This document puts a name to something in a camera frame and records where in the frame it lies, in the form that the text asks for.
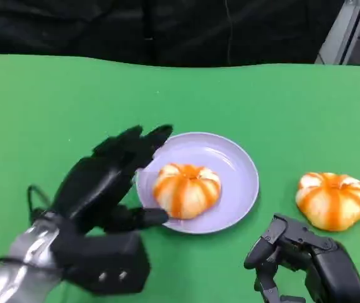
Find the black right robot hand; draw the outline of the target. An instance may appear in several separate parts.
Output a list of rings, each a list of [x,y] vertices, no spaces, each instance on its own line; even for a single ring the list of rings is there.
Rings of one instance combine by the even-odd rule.
[[[306,273],[313,302],[360,302],[360,275],[345,247],[276,213],[247,254],[244,267],[255,270],[254,289],[264,302],[304,302],[303,297],[280,294],[274,281],[279,266]]]

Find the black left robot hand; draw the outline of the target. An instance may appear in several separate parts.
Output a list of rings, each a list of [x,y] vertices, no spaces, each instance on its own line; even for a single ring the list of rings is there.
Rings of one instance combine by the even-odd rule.
[[[144,210],[129,210],[119,203],[131,189],[136,171],[151,163],[172,132],[171,124],[147,134],[137,125],[107,137],[70,169],[49,210],[84,234],[95,227],[105,232],[146,227]]]

